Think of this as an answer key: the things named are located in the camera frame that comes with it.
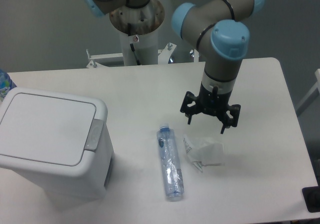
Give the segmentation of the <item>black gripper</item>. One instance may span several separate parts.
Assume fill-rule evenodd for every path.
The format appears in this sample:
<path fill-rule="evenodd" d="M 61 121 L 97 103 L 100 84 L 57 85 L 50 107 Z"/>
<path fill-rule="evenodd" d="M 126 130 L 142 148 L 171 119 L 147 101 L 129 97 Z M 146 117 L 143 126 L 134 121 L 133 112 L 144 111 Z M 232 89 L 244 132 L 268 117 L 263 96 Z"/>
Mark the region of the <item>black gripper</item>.
<path fill-rule="evenodd" d="M 200 113 L 217 117 L 222 122 L 220 133 L 223 134 L 225 129 L 237 127 L 239 121 L 241 105 L 229 105 L 231 94 L 232 91 L 213 95 L 201 84 L 198 96 L 190 91 L 185 93 L 180 112 L 187 117 L 188 125 L 191 124 L 192 116 Z"/>

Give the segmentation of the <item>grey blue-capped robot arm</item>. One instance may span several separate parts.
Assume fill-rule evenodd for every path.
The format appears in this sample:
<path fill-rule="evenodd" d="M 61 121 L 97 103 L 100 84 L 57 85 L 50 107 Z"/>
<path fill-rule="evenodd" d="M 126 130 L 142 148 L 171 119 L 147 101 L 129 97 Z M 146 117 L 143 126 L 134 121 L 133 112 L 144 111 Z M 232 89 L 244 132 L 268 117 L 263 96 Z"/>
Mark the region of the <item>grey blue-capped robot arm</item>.
<path fill-rule="evenodd" d="M 165 11 L 158 0 L 84 0 L 97 17 L 109 15 L 122 36 L 126 66 L 158 63 L 157 31 Z M 211 0 L 202 6 L 183 3 L 171 18 L 174 32 L 205 58 L 199 94 L 187 92 L 180 111 L 191 120 L 203 113 L 219 119 L 223 129 L 238 125 L 241 106 L 229 104 L 250 32 L 242 23 L 265 0 Z"/>

